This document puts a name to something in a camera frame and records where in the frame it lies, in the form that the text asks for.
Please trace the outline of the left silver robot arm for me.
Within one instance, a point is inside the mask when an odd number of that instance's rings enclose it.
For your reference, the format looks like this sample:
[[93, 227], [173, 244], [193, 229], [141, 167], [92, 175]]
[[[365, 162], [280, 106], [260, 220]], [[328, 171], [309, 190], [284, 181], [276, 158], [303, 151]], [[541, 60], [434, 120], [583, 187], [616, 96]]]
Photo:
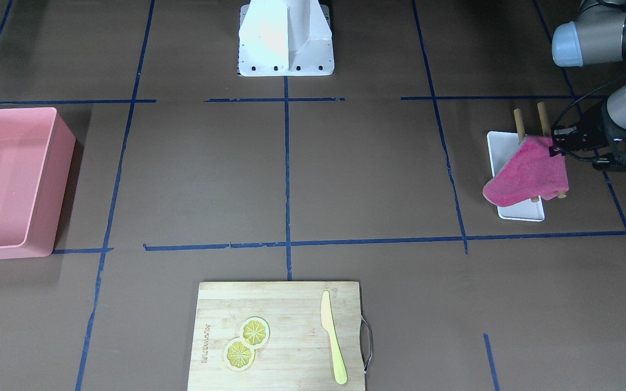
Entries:
[[[626, 60], [626, 1], [582, 1], [577, 19], [552, 35], [552, 59], [559, 67], [610, 64]], [[626, 171], [626, 84], [589, 108], [570, 127], [552, 127], [553, 153], [610, 148], [590, 158], [601, 170]]]

